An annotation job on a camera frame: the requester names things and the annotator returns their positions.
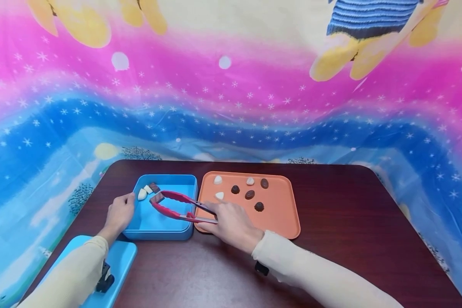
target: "orange plate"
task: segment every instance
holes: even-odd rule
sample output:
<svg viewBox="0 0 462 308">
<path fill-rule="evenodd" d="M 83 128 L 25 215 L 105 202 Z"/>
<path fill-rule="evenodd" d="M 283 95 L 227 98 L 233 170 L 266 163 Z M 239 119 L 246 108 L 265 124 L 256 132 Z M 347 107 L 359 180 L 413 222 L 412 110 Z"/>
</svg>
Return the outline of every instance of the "orange plate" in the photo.
<svg viewBox="0 0 462 308">
<path fill-rule="evenodd" d="M 222 183 L 219 185 L 214 184 L 216 175 L 222 177 Z M 251 186 L 247 185 L 247 178 L 253 178 L 255 183 Z M 269 181 L 269 188 L 267 189 L 260 186 L 260 180 L 263 178 Z M 231 192 L 234 185 L 238 185 L 240 188 L 240 193 L 237 195 Z M 255 196 L 251 200 L 246 200 L 245 194 L 249 190 L 255 191 Z M 257 228 L 273 231 L 290 240 L 299 236 L 301 227 L 294 200 L 293 186 L 289 179 L 281 175 L 208 172 L 203 176 L 198 200 L 200 202 L 215 202 L 217 192 L 224 192 L 224 201 L 241 205 Z M 254 209 L 255 204 L 259 201 L 264 204 L 264 210 L 261 212 Z M 196 209 L 195 216 L 214 218 L 213 215 L 200 208 Z M 197 226 L 195 228 L 202 233 L 206 233 Z"/>
</svg>

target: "blue container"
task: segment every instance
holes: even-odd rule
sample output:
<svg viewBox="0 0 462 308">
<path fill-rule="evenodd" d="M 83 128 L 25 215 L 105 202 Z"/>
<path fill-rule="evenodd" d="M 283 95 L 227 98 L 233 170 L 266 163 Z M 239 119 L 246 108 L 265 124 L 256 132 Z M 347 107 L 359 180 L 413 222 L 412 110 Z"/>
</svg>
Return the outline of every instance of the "blue container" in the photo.
<svg viewBox="0 0 462 308">
<path fill-rule="evenodd" d="M 192 199 L 197 195 L 197 179 L 193 175 L 143 175 L 133 189 L 136 197 L 140 189 L 152 182 L 161 190 L 175 191 Z M 193 234 L 193 224 L 159 213 L 149 202 L 153 196 L 147 195 L 142 201 L 136 198 L 135 213 L 123 234 L 130 240 L 188 240 Z M 195 207 L 188 203 L 165 198 L 160 204 L 181 214 L 195 213 Z"/>
<path fill-rule="evenodd" d="M 63 260 L 72 250 L 82 246 L 86 241 L 90 240 L 91 237 L 80 235 L 74 237 L 65 249 L 60 253 L 58 259 L 53 263 L 52 267 L 48 270 L 46 275 L 43 277 L 39 284 L 49 276 L 50 272 Z M 111 308 L 115 304 L 116 298 L 120 293 L 121 287 L 128 275 L 128 271 L 132 266 L 133 260 L 137 254 L 137 247 L 134 243 L 128 243 L 126 241 L 115 240 L 113 245 L 110 247 L 107 263 L 111 266 L 111 274 L 115 277 L 115 282 L 108 289 L 106 293 L 94 292 L 86 299 L 84 304 L 80 308 Z"/>
</svg>

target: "red tongs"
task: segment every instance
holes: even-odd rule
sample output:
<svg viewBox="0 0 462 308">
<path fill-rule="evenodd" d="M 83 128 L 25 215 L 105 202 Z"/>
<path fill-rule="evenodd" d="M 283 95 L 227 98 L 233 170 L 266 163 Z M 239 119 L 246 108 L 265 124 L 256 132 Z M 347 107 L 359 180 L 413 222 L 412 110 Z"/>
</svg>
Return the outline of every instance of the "red tongs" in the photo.
<svg viewBox="0 0 462 308">
<path fill-rule="evenodd" d="M 167 207 L 163 207 L 162 205 L 159 204 L 159 202 L 161 202 L 164 198 L 169 198 L 169 199 L 176 200 L 179 202 L 185 202 L 185 203 L 195 205 L 196 207 L 201 208 L 202 210 L 215 216 L 215 213 L 211 211 L 211 209 L 206 207 L 205 204 L 203 204 L 202 202 L 195 201 L 186 195 L 180 194 L 179 192 L 162 190 L 158 192 L 156 195 L 154 195 L 152 198 L 150 198 L 149 201 L 152 204 L 152 206 L 164 216 L 167 216 L 173 219 L 178 219 L 178 220 L 190 221 L 190 222 L 197 222 L 197 223 L 198 222 L 208 222 L 211 224 L 217 224 L 217 220 L 215 219 L 196 217 L 192 212 L 188 212 L 186 215 L 183 215 L 183 214 L 179 214 L 176 211 L 170 210 Z"/>
</svg>

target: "dark brown table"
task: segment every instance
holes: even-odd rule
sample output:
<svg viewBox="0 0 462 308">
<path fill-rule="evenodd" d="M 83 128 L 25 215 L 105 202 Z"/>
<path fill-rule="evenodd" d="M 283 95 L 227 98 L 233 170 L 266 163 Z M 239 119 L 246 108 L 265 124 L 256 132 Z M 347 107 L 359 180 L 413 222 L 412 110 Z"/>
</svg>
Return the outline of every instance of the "dark brown table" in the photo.
<svg viewBox="0 0 462 308">
<path fill-rule="evenodd" d="M 101 230 L 113 198 L 133 190 L 141 175 L 192 174 L 200 186 L 202 176 L 212 170 L 286 176 L 302 227 L 294 243 L 353 270 L 405 308 L 462 307 L 459 292 L 376 175 L 362 166 L 344 165 L 115 162 L 28 294 L 73 237 Z M 214 236 L 194 231 L 188 241 L 136 244 L 118 308 L 321 307 L 306 292 L 254 272 L 251 257 Z"/>
</svg>

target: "colorful backdrop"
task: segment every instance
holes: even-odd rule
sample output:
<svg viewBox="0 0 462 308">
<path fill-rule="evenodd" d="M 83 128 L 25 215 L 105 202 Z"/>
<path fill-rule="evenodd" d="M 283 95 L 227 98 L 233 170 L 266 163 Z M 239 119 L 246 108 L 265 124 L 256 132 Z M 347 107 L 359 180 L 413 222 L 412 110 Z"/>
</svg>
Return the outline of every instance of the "colorful backdrop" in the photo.
<svg viewBox="0 0 462 308">
<path fill-rule="evenodd" d="M 462 294 L 462 0 L 0 1 L 0 307 L 119 159 L 367 166 Z"/>
</svg>

